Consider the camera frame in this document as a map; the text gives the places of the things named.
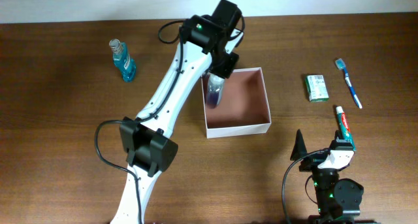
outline green and white box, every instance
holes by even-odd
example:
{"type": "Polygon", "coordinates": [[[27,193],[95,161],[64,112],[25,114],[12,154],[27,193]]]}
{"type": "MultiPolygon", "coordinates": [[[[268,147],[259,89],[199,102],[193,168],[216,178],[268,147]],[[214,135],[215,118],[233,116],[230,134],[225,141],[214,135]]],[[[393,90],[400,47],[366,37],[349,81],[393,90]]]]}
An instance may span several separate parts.
{"type": "Polygon", "coordinates": [[[329,99],[323,75],[309,75],[305,78],[305,82],[310,102],[327,101],[329,99]]]}

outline blue toothbrush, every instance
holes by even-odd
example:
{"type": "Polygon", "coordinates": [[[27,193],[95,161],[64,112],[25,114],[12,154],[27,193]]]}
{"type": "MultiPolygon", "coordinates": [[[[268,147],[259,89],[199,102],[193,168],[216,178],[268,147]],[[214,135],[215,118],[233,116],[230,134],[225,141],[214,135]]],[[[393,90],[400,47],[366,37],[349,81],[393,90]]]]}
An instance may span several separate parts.
{"type": "Polygon", "coordinates": [[[346,64],[344,63],[344,61],[340,58],[340,59],[337,59],[336,61],[335,61],[335,65],[337,66],[337,68],[338,69],[340,69],[340,70],[343,70],[344,71],[344,79],[346,80],[346,83],[347,83],[347,85],[348,85],[348,87],[350,88],[350,92],[351,92],[351,95],[353,96],[353,98],[354,98],[354,101],[355,101],[355,104],[361,109],[362,108],[362,106],[361,106],[361,103],[360,103],[360,100],[359,100],[359,98],[357,97],[357,94],[355,94],[355,91],[354,91],[354,88],[353,88],[353,86],[351,85],[351,82],[350,82],[350,79],[349,79],[349,77],[348,77],[348,71],[347,71],[347,69],[346,69],[346,64]]]}

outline cable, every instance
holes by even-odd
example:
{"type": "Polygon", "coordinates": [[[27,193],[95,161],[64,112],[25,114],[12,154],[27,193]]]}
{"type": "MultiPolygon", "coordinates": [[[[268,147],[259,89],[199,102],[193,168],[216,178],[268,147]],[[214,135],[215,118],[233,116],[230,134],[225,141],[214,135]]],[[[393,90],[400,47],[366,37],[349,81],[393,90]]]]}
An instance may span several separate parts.
{"type": "Polygon", "coordinates": [[[309,198],[312,202],[314,202],[315,204],[318,204],[316,201],[314,201],[313,199],[311,199],[311,197],[310,197],[310,196],[309,196],[309,194],[308,194],[308,190],[306,189],[306,186],[308,185],[309,179],[311,179],[311,178],[312,178],[312,176],[313,176],[313,175],[309,176],[309,177],[308,177],[308,179],[306,179],[306,182],[305,182],[305,192],[306,192],[306,195],[308,196],[308,198],[309,198]]]}
{"type": "Polygon", "coordinates": [[[142,224],[141,201],[139,199],[139,184],[138,184],[139,179],[138,179],[137,175],[134,172],[132,172],[132,171],[126,169],[126,168],[123,168],[119,165],[115,165],[114,163],[106,160],[105,158],[103,158],[103,156],[102,156],[102,154],[100,153],[100,150],[99,150],[98,138],[99,138],[99,132],[100,132],[101,128],[103,126],[105,126],[106,124],[114,124],[114,123],[123,123],[123,120],[107,120],[107,121],[104,121],[104,122],[100,123],[99,126],[97,126],[96,133],[94,134],[94,146],[96,148],[96,153],[99,156],[101,161],[103,161],[107,165],[110,165],[111,167],[114,167],[114,168],[117,168],[117,169],[122,170],[124,172],[127,172],[127,173],[129,173],[130,175],[133,176],[133,178],[135,180],[135,189],[136,189],[136,192],[137,192],[138,219],[139,219],[139,223],[142,224]]]}
{"type": "Polygon", "coordinates": [[[286,209],[286,201],[285,201],[285,184],[286,184],[286,178],[287,178],[288,173],[290,172],[290,170],[292,169],[292,167],[293,167],[295,164],[299,163],[299,162],[300,162],[300,161],[302,161],[303,159],[305,159],[305,158],[307,158],[307,157],[309,157],[309,156],[311,156],[311,155],[314,155],[314,154],[317,154],[317,153],[325,153],[325,152],[327,152],[327,151],[329,151],[329,149],[328,149],[328,148],[325,148],[325,149],[322,149],[322,150],[317,150],[317,151],[314,151],[314,152],[308,153],[308,154],[306,154],[305,156],[303,156],[303,157],[301,157],[301,158],[297,159],[296,161],[293,161],[293,163],[291,163],[291,164],[289,165],[289,168],[287,168],[287,170],[286,170],[286,172],[285,172],[285,175],[284,175],[284,177],[283,177],[283,183],[282,183],[282,185],[281,185],[281,204],[283,205],[283,211],[284,211],[284,213],[285,213],[285,217],[286,217],[286,222],[287,222],[287,224],[291,224],[291,221],[290,221],[289,215],[287,214],[287,209],[286,209]]]}
{"type": "Polygon", "coordinates": [[[177,37],[174,39],[174,40],[172,40],[172,41],[166,41],[166,40],[163,40],[163,38],[161,38],[161,32],[164,30],[164,28],[166,28],[166,27],[168,27],[169,25],[172,25],[172,24],[176,24],[176,23],[183,23],[185,20],[176,20],[176,21],[172,21],[172,22],[169,22],[169,23],[167,23],[167,24],[165,24],[165,25],[163,25],[159,30],[158,30],[158,39],[161,41],[161,42],[163,42],[163,43],[165,43],[165,44],[174,44],[179,38],[180,38],[180,32],[177,34],[177,37]]]}
{"type": "Polygon", "coordinates": [[[241,30],[240,30],[240,32],[237,35],[233,36],[233,37],[229,37],[229,40],[230,41],[238,38],[241,35],[241,33],[244,32],[244,30],[246,28],[246,23],[244,21],[244,16],[243,15],[241,15],[241,22],[242,22],[242,24],[241,24],[241,30]]]}
{"type": "MultiPolygon", "coordinates": [[[[159,39],[159,40],[161,40],[161,42],[163,42],[163,43],[165,43],[165,44],[172,44],[172,41],[167,42],[167,41],[165,41],[165,40],[162,40],[159,34],[160,34],[160,32],[161,32],[161,30],[162,30],[163,28],[167,27],[168,25],[174,24],[174,23],[176,23],[176,22],[180,22],[180,21],[169,22],[169,23],[167,23],[167,24],[163,25],[163,26],[160,28],[160,30],[158,31],[158,39],[159,39]]],[[[182,37],[181,32],[180,32],[181,28],[182,28],[182,27],[179,27],[179,31],[178,31],[178,36],[177,36],[177,38],[175,38],[175,39],[173,40],[173,42],[175,42],[177,39],[180,39],[180,60],[179,60],[179,64],[178,64],[178,69],[176,70],[176,72],[177,72],[177,73],[176,73],[176,76],[174,77],[174,80],[173,80],[173,82],[172,82],[172,84],[171,84],[171,86],[170,86],[170,89],[169,89],[169,91],[167,92],[167,94],[165,95],[165,97],[164,97],[164,99],[163,99],[163,102],[161,102],[161,104],[157,107],[157,109],[155,110],[155,112],[151,113],[151,114],[150,114],[147,118],[136,120],[136,122],[142,123],[142,122],[148,121],[148,120],[150,120],[150,119],[152,119],[152,118],[156,117],[156,115],[157,115],[157,114],[161,111],[161,109],[163,109],[163,107],[164,107],[165,103],[168,101],[168,99],[169,99],[169,97],[170,97],[170,95],[171,95],[171,92],[172,92],[172,90],[174,89],[174,87],[175,87],[175,85],[176,85],[176,83],[177,83],[178,77],[179,77],[179,76],[180,76],[180,74],[182,73],[182,66],[183,66],[183,52],[184,52],[184,51],[183,51],[183,37],[182,37]]]]}

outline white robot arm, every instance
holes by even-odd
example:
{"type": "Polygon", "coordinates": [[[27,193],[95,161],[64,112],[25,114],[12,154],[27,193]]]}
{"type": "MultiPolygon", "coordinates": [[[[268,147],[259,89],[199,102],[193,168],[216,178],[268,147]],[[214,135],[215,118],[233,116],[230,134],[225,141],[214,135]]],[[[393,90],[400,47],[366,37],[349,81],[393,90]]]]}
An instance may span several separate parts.
{"type": "MultiPolygon", "coordinates": [[[[238,61],[238,55],[232,50],[242,40],[244,28],[241,11],[226,0],[221,0],[211,16],[194,15],[184,21],[171,66],[148,104],[135,120],[108,121],[121,124],[127,169],[102,157],[97,137],[100,128],[107,122],[98,126],[95,134],[98,156],[106,164],[128,172],[120,205],[111,224],[144,223],[153,186],[177,153],[178,145],[169,138],[187,96],[197,80],[207,72],[214,77],[216,85],[223,85],[223,80],[229,77],[238,61]],[[242,30],[235,29],[241,18],[242,30]]],[[[221,96],[219,88],[212,96],[215,96],[215,105],[218,104],[221,96]]]]}

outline mouthwash bottle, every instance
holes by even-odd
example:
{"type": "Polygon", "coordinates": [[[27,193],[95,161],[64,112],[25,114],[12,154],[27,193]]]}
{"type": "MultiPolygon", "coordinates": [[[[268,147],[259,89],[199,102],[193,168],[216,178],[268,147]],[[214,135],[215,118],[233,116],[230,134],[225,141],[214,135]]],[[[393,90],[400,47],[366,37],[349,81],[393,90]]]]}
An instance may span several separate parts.
{"type": "Polygon", "coordinates": [[[131,82],[135,77],[137,65],[135,65],[134,59],[129,56],[126,43],[120,42],[118,39],[112,39],[109,46],[113,52],[113,63],[122,73],[123,80],[131,82]]]}

